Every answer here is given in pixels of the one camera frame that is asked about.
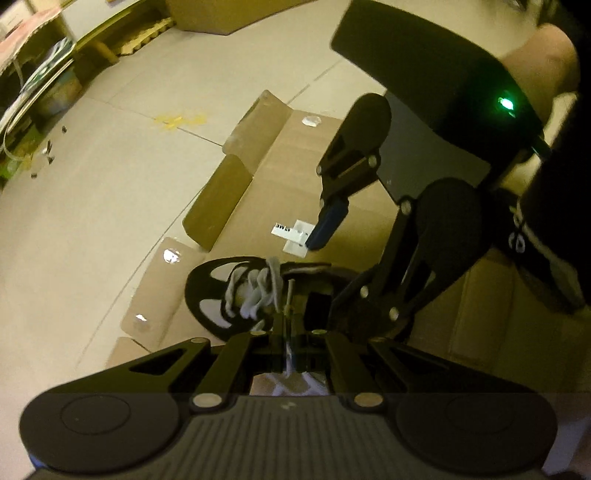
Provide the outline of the black white shoe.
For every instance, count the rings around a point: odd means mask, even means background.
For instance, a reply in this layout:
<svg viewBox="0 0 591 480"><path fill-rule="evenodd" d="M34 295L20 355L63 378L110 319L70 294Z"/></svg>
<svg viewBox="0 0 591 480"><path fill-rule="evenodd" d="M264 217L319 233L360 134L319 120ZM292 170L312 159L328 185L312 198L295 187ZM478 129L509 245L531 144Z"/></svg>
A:
<svg viewBox="0 0 591 480"><path fill-rule="evenodd" d="M269 332L286 308L308 330L328 327L332 302L356 277L356 271L325 262L226 257L188 274L184 300L198 323L226 342L240 333Z"/></svg>

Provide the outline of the grey shoelace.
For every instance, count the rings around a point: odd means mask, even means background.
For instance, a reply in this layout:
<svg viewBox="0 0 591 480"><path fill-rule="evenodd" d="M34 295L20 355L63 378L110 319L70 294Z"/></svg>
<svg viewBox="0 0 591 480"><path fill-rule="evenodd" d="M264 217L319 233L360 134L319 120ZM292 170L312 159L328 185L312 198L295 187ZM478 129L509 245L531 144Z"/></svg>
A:
<svg viewBox="0 0 591 480"><path fill-rule="evenodd" d="M242 261L229 271L222 297L221 312L228 318L250 320L252 331L263 331L263 316L283 313L287 300L294 293L290 281L297 276L310 280L329 268L325 263L280 263L276 257L263 260L256 266ZM293 355L288 355L283 373L256 375L250 392L256 396L307 397L329 394L325 376L318 373L294 371Z"/></svg>

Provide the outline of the white paper label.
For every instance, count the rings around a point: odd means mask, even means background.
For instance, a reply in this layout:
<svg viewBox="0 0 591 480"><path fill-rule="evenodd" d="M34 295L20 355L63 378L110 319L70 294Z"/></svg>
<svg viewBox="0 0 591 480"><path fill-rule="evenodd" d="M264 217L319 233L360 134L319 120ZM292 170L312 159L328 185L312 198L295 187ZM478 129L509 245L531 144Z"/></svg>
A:
<svg viewBox="0 0 591 480"><path fill-rule="evenodd" d="M293 227L276 223L271 229L271 234L286 243L283 245L283 252L288 255L304 258L308 254L308 247L305 245L315 226L308 222L297 220Z"/></svg>

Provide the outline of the flattened brown cardboard sheet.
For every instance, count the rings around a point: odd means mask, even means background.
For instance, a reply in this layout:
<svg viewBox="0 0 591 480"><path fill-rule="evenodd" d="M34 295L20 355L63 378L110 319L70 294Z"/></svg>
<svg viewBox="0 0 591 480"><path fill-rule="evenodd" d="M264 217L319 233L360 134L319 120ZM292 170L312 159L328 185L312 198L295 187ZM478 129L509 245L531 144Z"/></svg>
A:
<svg viewBox="0 0 591 480"><path fill-rule="evenodd" d="M588 393L590 311L526 224L519 186L392 94L344 120L260 95L122 319L142 353L269 329L394 335L535 390Z"/></svg>

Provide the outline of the large cardboard box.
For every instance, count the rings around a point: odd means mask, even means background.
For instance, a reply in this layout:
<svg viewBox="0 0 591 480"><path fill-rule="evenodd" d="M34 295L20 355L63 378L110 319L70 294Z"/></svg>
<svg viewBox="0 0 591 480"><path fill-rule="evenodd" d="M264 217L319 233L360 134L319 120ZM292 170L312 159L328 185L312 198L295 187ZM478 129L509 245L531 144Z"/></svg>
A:
<svg viewBox="0 0 591 480"><path fill-rule="evenodd" d="M173 0L166 7L183 31L229 35L308 0Z"/></svg>

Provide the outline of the yellow egg tray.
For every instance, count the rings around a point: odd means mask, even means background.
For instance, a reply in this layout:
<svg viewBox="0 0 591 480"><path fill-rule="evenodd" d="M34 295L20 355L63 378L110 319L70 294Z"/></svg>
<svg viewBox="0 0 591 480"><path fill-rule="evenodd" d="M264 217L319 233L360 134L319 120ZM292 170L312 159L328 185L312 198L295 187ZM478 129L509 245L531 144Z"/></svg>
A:
<svg viewBox="0 0 591 480"><path fill-rule="evenodd" d="M115 44L113 51L118 57L132 55L174 25L171 17L138 25Z"/></svg>

